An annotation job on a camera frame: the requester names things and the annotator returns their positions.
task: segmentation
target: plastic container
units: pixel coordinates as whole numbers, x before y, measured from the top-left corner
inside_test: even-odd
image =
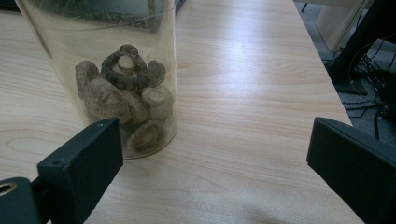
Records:
[[[172,140],[174,0],[16,2],[86,125],[120,118],[124,158],[147,156]]]

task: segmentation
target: wooden table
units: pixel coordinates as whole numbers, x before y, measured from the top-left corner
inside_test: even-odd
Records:
[[[189,0],[176,27],[177,135],[87,223],[361,223],[305,161],[314,117],[350,121],[293,2]],[[0,29],[0,179],[33,180],[83,125],[23,17]]]

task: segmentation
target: gray carpet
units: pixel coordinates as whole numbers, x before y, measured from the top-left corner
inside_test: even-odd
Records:
[[[317,48],[318,54],[324,63],[327,63],[327,60],[333,60],[339,52],[335,54],[329,52],[327,49],[320,33],[317,30],[315,22],[317,20],[318,14],[322,8],[319,5],[308,4],[304,10],[304,13],[301,12],[301,9],[304,6],[304,3],[295,3],[297,9],[300,11],[300,15],[304,21],[306,30],[310,34],[312,41],[314,42],[315,47]],[[353,34],[354,29],[350,32],[349,37]],[[377,40],[373,46],[370,48],[368,52],[368,56],[375,56],[374,61],[378,65],[380,69],[387,70],[391,59],[396,52],[396,45],[391,44],[385,41],[381,48],[379,49],[381,41]],[[390,72],[396,72],[396,63],[393,63],[391,66]],[[338,92],[338,95],[341,101],[344,104],[344,108],[358,108],[367,105],[376,105],[375,98],[378,103],[381,103],[381,99],[379,97],[375,97],[375,90],[373,85],[366,79],[360,79],[360,82],[363,84],[365,89],[368,91],[367,96],[362,96],[359,94],[349,94]],[[349,115],[349,118],[355,128],[358,130],[369,134],[372,137],[375,137],[375,114],[378,111],[377,107],[367,109],[364,114],[359,117],[363,113],[364,109],[360,110],[347,110],[346,112]],[[379,140],[387,145],[392,147],[396,147],[396,120],[393,119],[385,119],[381,116],[378,118],[378,133]]]

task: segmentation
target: light wood tabletop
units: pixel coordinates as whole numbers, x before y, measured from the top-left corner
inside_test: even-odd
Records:
[[[314,117],[350,123],[292,0],[189,0],[178,131],[125,161],[86,223],[361,223],[308,165]],[[0,179],[84,126],[26,20],[0,12]]]

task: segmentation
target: desk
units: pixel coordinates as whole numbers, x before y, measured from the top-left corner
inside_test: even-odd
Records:
[[[293,2],[189,0],[179,124],[125,161],[87,223],[361,223],[306,164],[314,117],[350,123]],[[83,129],[23,17],[0,12],[0,178]]]

